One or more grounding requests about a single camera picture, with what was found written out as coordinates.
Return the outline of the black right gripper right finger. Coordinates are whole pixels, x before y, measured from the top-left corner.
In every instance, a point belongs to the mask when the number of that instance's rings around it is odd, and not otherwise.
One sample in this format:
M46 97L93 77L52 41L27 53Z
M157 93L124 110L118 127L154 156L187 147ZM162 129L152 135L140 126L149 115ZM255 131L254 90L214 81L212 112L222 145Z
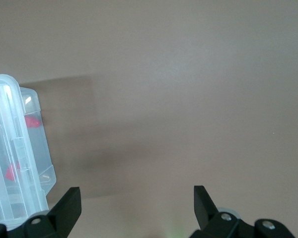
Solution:
M220 212L202 185L194 186L194 212L199 224L192 238L294 238L282 223L258 219L249 225L230 212Z

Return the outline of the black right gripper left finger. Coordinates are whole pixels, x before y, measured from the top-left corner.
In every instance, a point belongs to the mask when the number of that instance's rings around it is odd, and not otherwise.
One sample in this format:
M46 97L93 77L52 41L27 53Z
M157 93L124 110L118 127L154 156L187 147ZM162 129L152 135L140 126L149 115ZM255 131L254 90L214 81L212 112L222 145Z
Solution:
M80 188L71 187L46 215L31 217L10 231L0 224L0 238L67 238L80 215Z

